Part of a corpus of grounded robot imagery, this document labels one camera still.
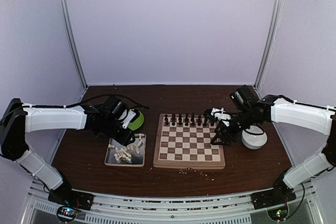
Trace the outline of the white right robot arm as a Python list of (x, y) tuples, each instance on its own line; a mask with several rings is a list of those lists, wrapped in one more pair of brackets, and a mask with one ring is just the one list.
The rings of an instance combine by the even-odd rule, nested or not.
[(326, 143), (301, 163), (284, 171), (264, 198), (279, 204), (295, 195), (293, 189), (300, 184), (335, 168), (335, 108), (301, 103), (284, 95), (255, 96), (249, 87), (241, 86), (230, 94), (237, 112), (224, 108), (206, 109), (204, 118), (216, 123), (213, 145), (230, 146), (237, 134), (251, 126), (265, 122), (299, 127), (325, 136)]

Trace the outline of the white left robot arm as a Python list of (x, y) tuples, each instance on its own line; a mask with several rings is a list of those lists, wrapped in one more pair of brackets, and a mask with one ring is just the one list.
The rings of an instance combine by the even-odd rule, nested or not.
[(129, 107), (116, 95), (104, 103), (87, 101), (71, 105), (36, 105), (12, 99), (1, 118), (1, 156), (18, 163), (40, 180), (49, 200), (72, 208), (83, 208), (92, 199), (74, 191), (64, 174), (48, 164), (26, 143), (27, 133), (43, 130), (91, 130), (112, 138), (123, 146), (134, 142), (134, 123), (141, 122), (140, 105)]

